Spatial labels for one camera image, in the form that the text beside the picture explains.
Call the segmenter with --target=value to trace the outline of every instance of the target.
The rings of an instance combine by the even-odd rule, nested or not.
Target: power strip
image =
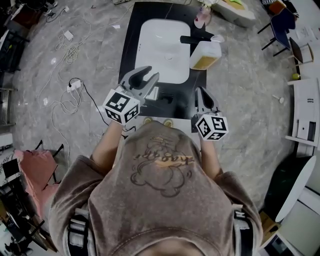
[[[80,87],[81,87],[81,81],[80,81],[80,80],[76,80],[76,81],[70,83],[70,84],[66,87],[66,91],[67,91],[68,93],[70,93],[71,91],[74,91],[74,90],[76,90],[76,89],[78,89],[78,88],[80,88]]]

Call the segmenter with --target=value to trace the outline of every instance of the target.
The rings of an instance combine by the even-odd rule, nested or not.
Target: shoulder strap
[[[75,209],[68,225],[68,247],[71,256],[89,256],[88,254],[89,213]]]
[[[241,208],[242,205],[240,209],[234,210],[235,256],[253,256],[254,230],[250,219],[245,212],[241,211]]]

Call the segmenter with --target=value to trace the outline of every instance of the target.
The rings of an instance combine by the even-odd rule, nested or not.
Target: drain
[[[171,54],[171,53],[166,53],[164,55],[164,58],[167,60],[167,61],[171,61],[173,58],[174,58],[174,55]]]

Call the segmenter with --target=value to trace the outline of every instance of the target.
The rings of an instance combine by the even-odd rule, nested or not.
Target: black cable
[[[34,10],[34,11],[38,11],[38,10],[42,9],[42,8],[45,7],[46,4],[47,4],[47,0],[43,0],[43,1],[42,1],[42,2],[43,2],[42,6],[41,6],[40,8],[35,8],[35,7],[29,6],[30,3],[27,3],[27,2],[21,1],[21,0],[20,0],[20,2],[23,3],[23,4],[25,4],[29,9]]]
[[[56,13],[50,13],[48,14],[48,16],[45,18],[45,22],[46,23],[50,23],[50,22],[54,22],[56,19],[58,19],[58,17],[62,14],[62,12],[65,10],[65,8],[63,8],[60,13],[57,15]]]
[[[89,97],[90,97],[90,98],[91,98],[91,100],[93,101],[93,103],[94,103],[94,105],[95,105],[96,109],[98,110],[98,112],[99,112],[99,114],[100,114],[100,116],[101,116],[101,118],[102,118],[102,121],[103,121],[107,126],[109,126],[109,124],[104,120],[104,117],[103,117],[103,116],[102,116],[102,114],[100,113],[100,110],[99,110],[99,108],[98,108],[98,106],[97,106],[97,104],[96,104],[96,102],[95,102],[94,98],[92,98],[92,97],[91,97],[91,95],[90,95],[90,93],[88,92],[87,87],[86,87],[86,85],[85,85],[84,81],[82,81],[80,78],[74,77],[74,78],[71,78],[71,79],[70,79],[70,81],[69,81],[69,86],[71,85],[71,84],[70,84],[70,82],[71,82],[73,79],[78,79],[78,80],[80,80],[80,81],[82,82],[83,87],[84,87],[84,89],[85,89],[86,93],[89,95]],[[132,126],[132,127],[131,127],[131,128],[129,128],[129,129],[127,129],[126,127],[124,127],[124,128],[125,128],[125,130],[124,130],[124,129],[122,129],[124,132],[129,132],[129,131],[131,131],[132,129],[134,129],[134,131],[136,131],[136,130],[137,130],[137,128],[136,128],[136,126],[135,126],[135,125],[134,125],[134,126]],[[122,135],[122,134],[121,134],[121,136],[122,136],[124,139],[126,139],[126,138],[128,137],[127,135]]]

